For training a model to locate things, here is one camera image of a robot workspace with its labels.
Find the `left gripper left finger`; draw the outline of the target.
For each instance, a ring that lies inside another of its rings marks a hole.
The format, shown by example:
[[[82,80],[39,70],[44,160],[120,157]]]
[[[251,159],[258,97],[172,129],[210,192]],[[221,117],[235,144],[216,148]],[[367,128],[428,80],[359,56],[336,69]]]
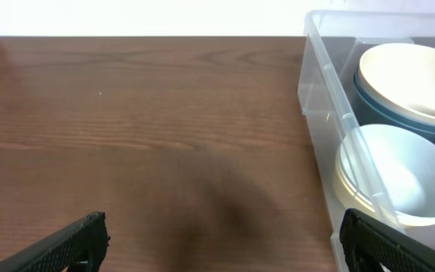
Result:
[[[98,272],[110,241],[105,220],[92,212],[0,261],[0,272]]]

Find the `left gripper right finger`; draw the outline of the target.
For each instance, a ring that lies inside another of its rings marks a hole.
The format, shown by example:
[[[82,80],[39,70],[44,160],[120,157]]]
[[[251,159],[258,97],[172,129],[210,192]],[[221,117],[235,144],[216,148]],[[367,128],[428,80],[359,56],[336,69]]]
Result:
[[[352,272],[435,272],[435,250],[358,209],[347,209],[339,240]]]

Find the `yellow small bowl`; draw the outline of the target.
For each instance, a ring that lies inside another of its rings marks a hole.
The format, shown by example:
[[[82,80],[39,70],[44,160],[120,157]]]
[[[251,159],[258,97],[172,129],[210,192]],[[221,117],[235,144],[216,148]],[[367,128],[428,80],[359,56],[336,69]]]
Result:
[[[350,160],[344,151],[338,150],[335,157],[335,171],[332,179],[335,196],[346,209],[355,208],[376,217],[375,209],[367,191],[355,180]]]

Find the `light blue small bowl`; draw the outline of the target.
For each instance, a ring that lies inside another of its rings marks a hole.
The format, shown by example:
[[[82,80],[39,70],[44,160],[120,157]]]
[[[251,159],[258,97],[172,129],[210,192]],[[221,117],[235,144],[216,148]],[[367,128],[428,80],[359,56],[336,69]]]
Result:
[[[346,153],[356,182],[371,201],[375,182],[366,180],[359,164],[372,159],[380,190],[389,196],[399,223],[435,224],[435,144],[403,128],[371,124],[352,130],[338,150]]]

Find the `dark blue bowl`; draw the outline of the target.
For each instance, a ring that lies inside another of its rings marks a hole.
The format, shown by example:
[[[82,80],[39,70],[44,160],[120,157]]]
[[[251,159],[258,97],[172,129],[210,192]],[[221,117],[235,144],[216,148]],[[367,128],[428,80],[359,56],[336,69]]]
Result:
[[[353,75],[353,87],[350,90],[350,105],[360,125],[385,124],[404,128],[419,134],[435,144],[435,125],[427,125],[401,116],[373,100],[364,90],[358,72]]]

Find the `beige bowl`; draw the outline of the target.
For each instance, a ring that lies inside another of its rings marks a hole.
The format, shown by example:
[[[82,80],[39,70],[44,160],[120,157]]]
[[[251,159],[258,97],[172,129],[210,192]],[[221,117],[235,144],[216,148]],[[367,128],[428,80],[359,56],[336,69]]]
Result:
[[[416,122],[435,126],[435,48],[388,43],[359,59],[357,85],[372,101]]]

